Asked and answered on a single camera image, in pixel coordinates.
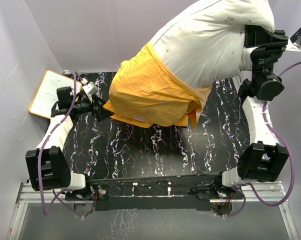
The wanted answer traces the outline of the orange cartoon print pillowcase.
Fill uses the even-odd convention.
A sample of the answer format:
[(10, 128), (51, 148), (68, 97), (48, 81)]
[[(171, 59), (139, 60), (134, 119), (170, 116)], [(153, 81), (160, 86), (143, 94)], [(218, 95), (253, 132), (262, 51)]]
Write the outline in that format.
[(113, 119), (141, 128), (195, 128), (211, 91), (211, 84), (194, 89), (182, 82), (148, 42), (121, 63), (103, 107), (114, 113)]

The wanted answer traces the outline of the white pillow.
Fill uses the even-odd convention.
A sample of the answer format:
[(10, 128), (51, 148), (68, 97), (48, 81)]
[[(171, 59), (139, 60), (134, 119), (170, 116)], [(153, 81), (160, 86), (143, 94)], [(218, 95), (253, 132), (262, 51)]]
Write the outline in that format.
[(267, 0), (199, 0), (163, 26), (151, 44), (178, 79), (198, 89), (252, 70), (247, 25), (274, 32)]

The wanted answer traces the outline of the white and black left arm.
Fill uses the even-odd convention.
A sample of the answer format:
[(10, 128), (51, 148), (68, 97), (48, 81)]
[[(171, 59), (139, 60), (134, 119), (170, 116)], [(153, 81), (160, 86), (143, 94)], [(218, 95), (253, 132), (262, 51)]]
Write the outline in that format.
[(79, 115), (91, 113), (98, 121), (113, 116), (104, 108), (105, 101), (91, 87), (85, 90), (86, 97), (77, 99), (70, 86), (58, 88), (57, 102), (52, 106), (48, 130), (34, 150), (26, 152), (25, 160), (30, 183), (35, 191), (66, 189), (76, 191), (87, 200), (93, 196), (94, 187), (84, 174), (74, 173), (68, 167), (63, 148), (74, 121)]

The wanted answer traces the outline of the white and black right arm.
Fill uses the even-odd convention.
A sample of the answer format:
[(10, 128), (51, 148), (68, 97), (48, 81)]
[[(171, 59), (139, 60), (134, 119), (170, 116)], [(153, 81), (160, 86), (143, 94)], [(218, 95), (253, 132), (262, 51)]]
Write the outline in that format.
[(236, 76), (232, 82), (248, 123), (250, 145), (238, 159), (236, 167), (219, 173), (211, 184), (198, 184), (188, 192), (189, 195), (200, 200), (210, 196), (229, 200), (242, 186), (277, 180), (289, 153), (271, 131), (267, 105), (284, 90), (282, 79), (274, 74), (273, 69), (288, 42), (283, 30), (271, 33), (260, 26), (246, 25), (244, 46), (253, 50), (249, 57), (251, 78)]

